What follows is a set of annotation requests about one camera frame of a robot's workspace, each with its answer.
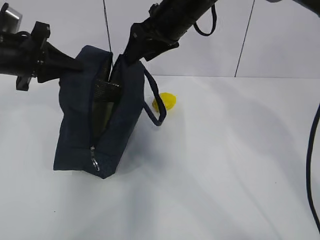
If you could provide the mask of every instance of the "black cable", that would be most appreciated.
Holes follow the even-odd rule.
[[[312,198],[312,190],[311,190],[311,159],[312,159],[312,152],[314,148],[314,142],[317,132],[318,123],[320,120],[320,105],[318,107],[318,110],[316,111],[311,131],[310,131],[310,137],[309,137],[309,143],[308,143],[308,150],[306,154],[306,192],[308,197],[309,206],[315,221],[315,224],[318,228],[319,234],[320,234],[320,221],[317,215],[317,211],[315,209],[314,201]]]
[[[214,31],[216,30],[216,26],[217,26],[217,12],[216,12],[216,7],[215,5],[213,5],[211,7],[211,13],[212,13],[212,30],[210,33],[204,33],[203,31],[200,30],[200,28],[198,27],[198,24],[195,23],[193,26],[194,26],[194,29],[197,31],[198,34],[202,35],[202,36],[205,36],[205,37],[209,37],[211,36]]]
[[[106,34],[108,35],[109,50],[110,50],[110,53],[112,53],[111,38],[110,38],[109,23],[108,23],[108,15],[107,15],[107,7],[106,7],[106,1],[105,0],[103,0],[103,11],[104,11],[105,26],[106,26]]]

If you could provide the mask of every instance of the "yellow toy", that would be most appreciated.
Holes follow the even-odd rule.
[[[164,103],[166,110],[172,109],[177,103],[176,96],[171,93],[167,93],[167,92],[161,93],[160,97]],[[159,107],[156,100],[153,100],[152,106],[154,107],[155,111],[158,113]]]

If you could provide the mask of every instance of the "zipper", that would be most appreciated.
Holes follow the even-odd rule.
[[[92,147],[90,148],[91,161],[92,161],[92,164],[93,164],[95,170],[97,170],[97,172],[100,172],[100,167],[99,167],[99,164],[98,164],[98,162],[97,162],[97,160],[96,160],[96,157],[95,157],[95,149],[96,149],[96,148],[95,148],[94,146],[92,146]]]
[[[90,96],[89,96],[89,111],[88,111],[88,123],[89,123],[89,135],[90,135],[90,153],[91,153],[91,162],[93,164],[94,169],[97,172],[100,172],[100,167],[99,164],[96,160],[95,157],[95,150],[96,150],[96,145],[98,143],[98,139],[94,139],[93,137],[93,127],[92,127],[92,111],[93,111],[93,99],[94,99],[94,94],[95,94],[95,85],[96,85],[96,79],[99,76],[99,74],[101,73],[101,71],[104,70],[104,64],[106,63],[106,60],[109,58],[110,56],[107,56],[104,60],[103,63],[100,65],[99,70],[96,74],[96,76],[94,77],[94,80],[91,83],[91,88],[90,88]]]

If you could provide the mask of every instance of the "zipper pull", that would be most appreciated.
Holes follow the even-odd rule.
[[[94,146],[92,146],[90,148],[90,152],[91,152],[91,161],[93,163],[93,166],[94,166],[95,170],[97,170],[97,172],[100,172],[100,167],[99,167],[98,162],[95,158],[95,147]]]

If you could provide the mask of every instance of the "navy blue bag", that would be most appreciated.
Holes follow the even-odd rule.
[[[110,82],[121,86],[121,97],[112,103],[112,112],[104,130],[98,136],[94,133],[95,90],[100,86],[98,80],[101,73],[109,78],[108,69],[111,68],[112,57],[110,52],[85,46],[76,57],[83,63],[84,71],[70,72],[61,77],[59,103],[64,116],[56,147],[54,170],[86,171],[105,179],[116,172],[143,109],[155,125],[160,126],[164,121],[167,112],[155,80],[140,61],[128,66],[120,55],[110,75]],[[159,106],[159,119],[145,102],[145,76]]]

